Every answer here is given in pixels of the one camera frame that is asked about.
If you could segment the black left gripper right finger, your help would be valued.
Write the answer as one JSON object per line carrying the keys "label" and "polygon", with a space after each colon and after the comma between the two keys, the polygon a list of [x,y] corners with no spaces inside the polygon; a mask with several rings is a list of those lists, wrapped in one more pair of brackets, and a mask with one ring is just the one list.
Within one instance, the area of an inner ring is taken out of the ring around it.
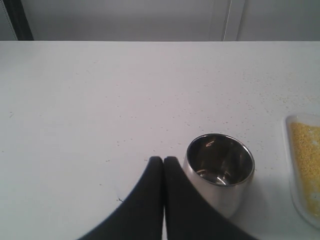
{"label": "black left gripper right finger", "polygon": [[253,240],[213,209],[187,178],[178,159],[163,161],[165,225],[169,240]]}

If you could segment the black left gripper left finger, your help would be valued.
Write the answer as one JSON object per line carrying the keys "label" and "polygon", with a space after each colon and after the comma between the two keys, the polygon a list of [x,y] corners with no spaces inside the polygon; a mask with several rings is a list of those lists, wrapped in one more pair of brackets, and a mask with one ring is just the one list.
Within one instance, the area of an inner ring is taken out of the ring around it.
{"label": "black left gripper left finger", "polygon": [[152,156],[125,200],[82,240],[160,240],[163,233],[163,160]]}

